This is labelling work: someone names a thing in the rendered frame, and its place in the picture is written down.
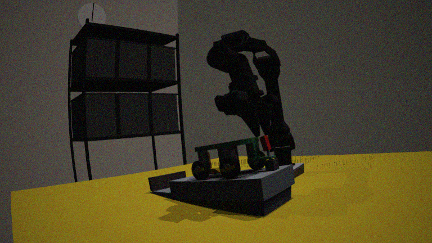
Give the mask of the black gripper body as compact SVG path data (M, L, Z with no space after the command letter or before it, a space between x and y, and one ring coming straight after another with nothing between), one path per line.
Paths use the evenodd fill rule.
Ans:
M256 80L258 80L258 76L250 70L232 76L229 86L235 90L219 98L217 103L219 112L229 111L232 105L235 105L235 110L237 110L248 103L258 103L258 108L267 104L274 104L274 106L279 104L278 96L274 94L260 97L264 93L259 90Z

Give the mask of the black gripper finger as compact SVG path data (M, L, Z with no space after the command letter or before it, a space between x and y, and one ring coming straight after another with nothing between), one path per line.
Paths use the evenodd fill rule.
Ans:
M258 109L260 127L265 135L269 134L273 106L269 103Z
M243 107L231 112L231 114L241 117L255 137L260 136L258 103L247 103Z

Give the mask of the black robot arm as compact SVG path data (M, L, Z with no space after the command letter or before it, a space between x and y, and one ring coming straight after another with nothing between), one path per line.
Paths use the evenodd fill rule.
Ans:
M284 121L281 96L278 86L280 74L280 60L275 50L268 46L265 40L252 38L244 30L234 31L221 35L221 40L213 42L213 47L207 55L209 66L225 73L232 78L237 73L252 69L245 55L238 53L250 51L253 53L253 63L259 75L264 79L267 94L276 95L280 101L273 106L271 115L271 126L268 140L271 146L270 152L274 152L275 159L278 159L279 166L295 165L291 161L291 150L295 149L295 142L290 128ZM257 52L265 51L268 56L255 56ZM290 146L289 146L290 145ZM287 147L288 146L288 147ZM276 148L280 147L280 148Z

